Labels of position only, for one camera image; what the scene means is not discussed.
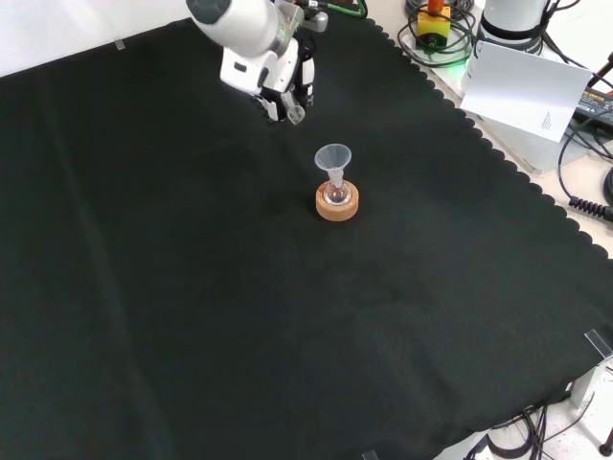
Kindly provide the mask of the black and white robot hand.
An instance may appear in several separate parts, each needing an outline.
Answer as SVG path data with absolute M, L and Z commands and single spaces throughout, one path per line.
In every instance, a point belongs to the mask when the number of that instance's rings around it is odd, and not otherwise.
M 315 45 L 311 37 L 293 38 L 282 55 L 267 51 L 241 57 L 224 49 L 220 79 L 251 98 L 266 120 L 298 125 L 313 104 Z

